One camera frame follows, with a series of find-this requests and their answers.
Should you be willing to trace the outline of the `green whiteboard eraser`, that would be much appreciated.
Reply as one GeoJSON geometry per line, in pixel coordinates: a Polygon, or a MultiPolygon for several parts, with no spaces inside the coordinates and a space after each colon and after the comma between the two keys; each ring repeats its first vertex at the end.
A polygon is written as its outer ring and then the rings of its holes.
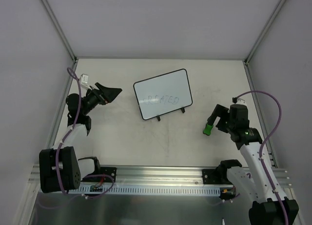
{"type": "Polygon", "coordinates": [[[211,135],[211,131],[213,129],[214,125],[209,125],[208,123],[205,125],[205,128],[203,129],[203,134],[210,136],[211,135]]]}

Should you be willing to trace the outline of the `small black-framed whiteboard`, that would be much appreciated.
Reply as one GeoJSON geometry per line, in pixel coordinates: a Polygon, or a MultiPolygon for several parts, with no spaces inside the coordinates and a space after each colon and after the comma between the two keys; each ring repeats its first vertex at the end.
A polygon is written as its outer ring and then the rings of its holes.
{"type": "Polygon", "coordinates": [[[135,82],[133,89],[145,121],[193,104],[188,73],[184,68],[135,82]]]}

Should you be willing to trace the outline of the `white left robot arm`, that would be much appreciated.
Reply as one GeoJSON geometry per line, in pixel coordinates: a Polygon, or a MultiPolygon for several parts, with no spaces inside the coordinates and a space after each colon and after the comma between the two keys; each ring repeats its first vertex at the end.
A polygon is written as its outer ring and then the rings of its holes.
{"type": "Polygon", "coordinates": [[[121,88],[106,87],[97,82],[87,89],[85,96],[81,93],[67,96],[66,133],[52,148],[39,153],[39,178],[43,193],[68,193],[78,189],[82,180],[104,182],[106,176],[102,174],[97,157],[85,154],[85,139],[92,126],[89,113],[97,105],[113,102],[121,92],[121,88]]]}

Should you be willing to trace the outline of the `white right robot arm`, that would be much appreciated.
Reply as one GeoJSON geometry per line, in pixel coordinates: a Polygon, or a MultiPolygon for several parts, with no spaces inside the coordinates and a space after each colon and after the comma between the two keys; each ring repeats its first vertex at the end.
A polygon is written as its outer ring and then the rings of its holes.
{"type": "Polygon", "coordinates": [[[226,108],[217,104],[203,134],[211,134],[216,119],[219,120],[217,129],[230,134],[250,172],[245,173],[238,160],[223,160],[203,180],[232,184],[237,194],[251,205],[248,217],[252,225],[292,225],[299,212],[298,203],[287,197],[276,179],[268,155],[263,151],[264,141],[258,130],[250,127],[247,106],[235,103],[226,108]]]}

